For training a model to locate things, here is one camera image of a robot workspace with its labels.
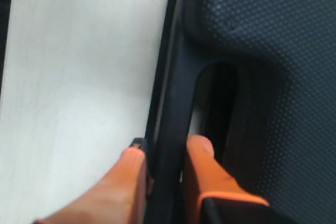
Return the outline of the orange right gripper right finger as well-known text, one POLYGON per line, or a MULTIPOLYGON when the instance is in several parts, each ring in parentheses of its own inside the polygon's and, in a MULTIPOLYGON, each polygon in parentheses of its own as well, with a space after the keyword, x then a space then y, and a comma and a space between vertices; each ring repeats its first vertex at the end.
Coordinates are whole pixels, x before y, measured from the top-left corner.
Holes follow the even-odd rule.
POLYGON ((209 139, 186 142, 183 171, 187 223, 265 223, 269 203, 242 189, 214 158, 209 139))

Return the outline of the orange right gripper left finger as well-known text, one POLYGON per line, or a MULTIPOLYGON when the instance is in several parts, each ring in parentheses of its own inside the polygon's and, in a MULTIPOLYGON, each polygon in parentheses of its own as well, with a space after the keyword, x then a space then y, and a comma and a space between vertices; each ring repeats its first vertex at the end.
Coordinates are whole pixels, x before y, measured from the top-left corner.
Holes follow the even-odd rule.
POLYGON ((81 197, 34 223, 142 223, 146 196, 146 157, 135 147, 81 197))

